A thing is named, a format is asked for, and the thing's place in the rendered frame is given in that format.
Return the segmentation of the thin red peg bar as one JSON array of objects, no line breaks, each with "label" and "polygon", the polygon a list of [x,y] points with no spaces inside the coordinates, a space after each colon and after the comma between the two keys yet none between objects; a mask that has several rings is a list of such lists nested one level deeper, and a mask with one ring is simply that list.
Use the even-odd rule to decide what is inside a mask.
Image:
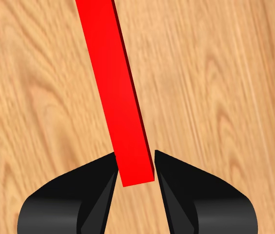
[{"label": "thin red peg bar", "polygon": [[75,0],[124,187],[155,169],[114,0]]}]

